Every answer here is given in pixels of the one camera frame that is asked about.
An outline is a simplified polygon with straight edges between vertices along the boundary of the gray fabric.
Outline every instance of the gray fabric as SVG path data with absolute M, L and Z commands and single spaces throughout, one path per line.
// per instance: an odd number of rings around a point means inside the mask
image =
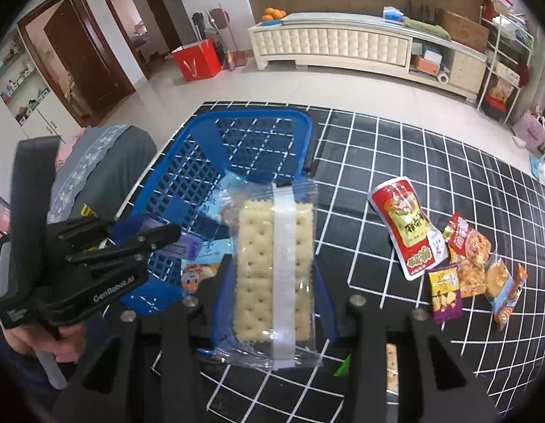
M 68 217 L 80 217 L 86 205 L 97 216 L 112 219 L 156 153 L 150 135 L 130 126 L 88 176 Z
M 108 127 L 88 128 L 73 146 L 73 152 L 63 165 L 67 170 L 57 172 L 51 191 L 51 206 L 47 215 L 48 223 L 57 223 L 68 219 L 74 199 L 84 188 L 88 176 L 102 161 L 118 137 L 129 125 L 111 125 Z

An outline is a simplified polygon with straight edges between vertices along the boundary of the red container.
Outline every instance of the red container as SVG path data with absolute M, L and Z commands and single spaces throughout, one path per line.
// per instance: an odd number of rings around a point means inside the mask
M 186 81 L 213 78 L 222 70 L 210 39 L 181 46 L 173 50 L 172 56 Z

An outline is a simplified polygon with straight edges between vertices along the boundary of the broom handle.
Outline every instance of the broom handle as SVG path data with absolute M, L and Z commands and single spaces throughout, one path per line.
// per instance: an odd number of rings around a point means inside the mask
M 222 10 L 223 18 L 225 19 L 225 22 L 227 23 L 227 30 L 229 30 L 229 35 L 231 35 L 231 39 L 232 39 L 233 42 L 234 42 L 235 51 L 237 51 L 237 50 L 239 50 L 239 48 L 237 47 L 237 42 L 235 41 L 234 33 L 231 31 L 231 27 L 229 27 L 229 22 L 230 22 L 230 21 L 227 19 L 227 14 L 226 14 L 225 11 L 223 10 L 223 7 L 222 7 L 222 4 L 221 4 L 221 3 L 219 4 L 219 9 Z

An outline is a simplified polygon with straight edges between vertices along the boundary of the metal screw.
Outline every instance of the metal screw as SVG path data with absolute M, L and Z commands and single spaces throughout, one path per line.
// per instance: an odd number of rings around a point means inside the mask
M 353 294 L 352 296 L 350 296 L 349 302 L 355 307 L 362 307 L 366 304 L 367 300 L 361 294 Z
M 119 319 L 124 323 L 131 323 L 132 321 L 135 321 L 136 318 L 137 313 L 135 313 L 135 310 L 124 310 L 122 314 L 119 315 Z
M 187 295 L 184 299 L 182 299 L 182 303 L 188 308 L 194 308 L 200 303 L 200 301 L 198 301 L 198 298 L 195 295 Z
M 413 317 L 417 321 L 425 321 L 427 319 L 427 312 L 422 308 L 416 308 L 413 311 Z

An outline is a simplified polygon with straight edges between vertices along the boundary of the green towel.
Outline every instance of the green towel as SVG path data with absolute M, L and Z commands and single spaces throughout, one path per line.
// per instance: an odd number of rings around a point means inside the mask
M 420 30 L 431 35 L 438 36 L 439 38 L 445 38 L 446 40 L 451 40 L 451 35 L 448 34 L 441 25 L 431 25 L 426 24 L 425 22 L 420 22 L 419 20 L 410 19 L 409 17 L 404 18 L 404 27 L 414 30 Z

